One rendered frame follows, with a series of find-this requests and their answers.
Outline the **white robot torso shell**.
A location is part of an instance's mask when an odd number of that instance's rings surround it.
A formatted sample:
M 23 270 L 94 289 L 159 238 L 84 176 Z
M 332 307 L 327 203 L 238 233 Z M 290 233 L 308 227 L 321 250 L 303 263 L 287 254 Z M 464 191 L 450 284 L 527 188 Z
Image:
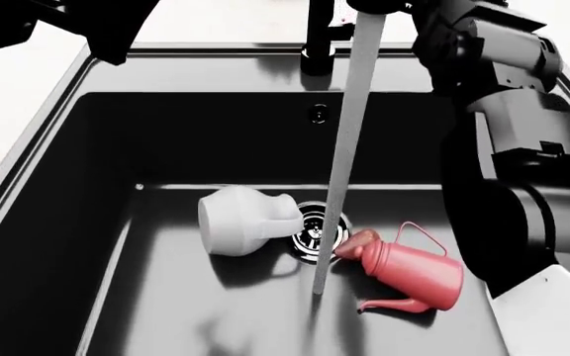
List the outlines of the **white robot torso shell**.
M 570 356 L 570 272 L 552 265 L 489 300 L 510 356 Z

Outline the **chrome sink drain strainer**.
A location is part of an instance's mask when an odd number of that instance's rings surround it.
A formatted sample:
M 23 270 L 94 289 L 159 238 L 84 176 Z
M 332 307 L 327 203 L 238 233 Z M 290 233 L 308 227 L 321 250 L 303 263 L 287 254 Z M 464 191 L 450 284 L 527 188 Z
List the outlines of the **chrome sink drain strainer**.
M 320 253 L 326 204 L 307 201 L 298 205 L 303 215 L 304 228 L 291 236 L 291 250 L 294 257 L 304 263 L 316 264 Z M 336 250 L 351 236 L 352 224 L 345 214 L 338 220 L 332 250 Z

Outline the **pink metal teapot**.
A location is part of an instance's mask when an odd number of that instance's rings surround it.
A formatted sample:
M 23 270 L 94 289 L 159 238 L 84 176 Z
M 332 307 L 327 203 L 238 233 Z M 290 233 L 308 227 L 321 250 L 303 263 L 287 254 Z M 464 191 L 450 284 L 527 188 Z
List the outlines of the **pink metal teapot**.
M 434 254 L 399 242 L 405 227 L 414 227 L 441 250 Z M 404 299 L 368 300 L 359 312 L 384 309 L 409 313 L 429 310 L 449 311 L 461 294 L 464 282 L 462 263 L 448 256 L 447 249 L 414 222 L 403 222 L 392 242 L 385 242 L 372 229 L 355 233 L 333 252 L 336 257 L 360 263 L 365 274 L 403 293 Z

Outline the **white ceramic jug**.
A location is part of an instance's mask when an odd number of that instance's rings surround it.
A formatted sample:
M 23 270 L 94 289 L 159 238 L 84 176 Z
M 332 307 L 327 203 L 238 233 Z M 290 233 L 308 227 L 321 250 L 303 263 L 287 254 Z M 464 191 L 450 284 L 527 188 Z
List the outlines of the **white ceramic jug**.
M 290 195 L 228 186 L 198 201 L 198 225 L 208 254 L 241 257 L 301 232 L 304 218 Z

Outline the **black kitchen sink basin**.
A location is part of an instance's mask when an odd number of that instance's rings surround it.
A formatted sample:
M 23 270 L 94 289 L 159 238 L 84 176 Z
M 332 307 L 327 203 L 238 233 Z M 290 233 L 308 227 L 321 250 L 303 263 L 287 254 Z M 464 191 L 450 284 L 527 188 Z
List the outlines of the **black kitchen sink basin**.
M 455 308 L 359 313 L 400 293 L 350 261 L 315 297 L 292 235 L 206 252 L 198 201 L 219 189 L 325 199 L 348 55 L 310 77 L 291 44 L 140 44 L 117 67 L 82 52 L 1 167 L 0 356 L 510 356 L 444 205 L 455 111 L 406 44 L 380 51 L 343 210 L 462 260 Z M 570 72 L 552 92 L 570 107 Z

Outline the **black sink faucet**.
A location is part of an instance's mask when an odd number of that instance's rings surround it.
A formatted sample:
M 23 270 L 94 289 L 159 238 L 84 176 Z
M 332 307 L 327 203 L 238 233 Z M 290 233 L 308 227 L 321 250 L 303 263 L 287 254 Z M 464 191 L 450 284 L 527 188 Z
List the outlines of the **black sink faucet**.
M 354 35 L 354 25 L 332 27 L 336 0 L 309 0 L 306 43 L 302 46 L 301 70 L 309 76 L 327 76 L 333 73 L 333 41 L 348 41 Z M 414 0 L 345 0 L 355 11 L 365 14 L 387 15 L 410 13 Z

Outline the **running water stream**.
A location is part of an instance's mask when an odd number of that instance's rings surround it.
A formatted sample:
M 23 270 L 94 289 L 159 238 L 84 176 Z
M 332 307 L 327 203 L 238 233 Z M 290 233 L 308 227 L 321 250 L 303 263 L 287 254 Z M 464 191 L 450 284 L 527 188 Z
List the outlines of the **running water stream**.
M 348 189 L 385 22 L 384 14 L 360 12 L 356 17 L 312 287 L 315 296 L 321 296 L 325 289 L 333 254 L 333 240 Z

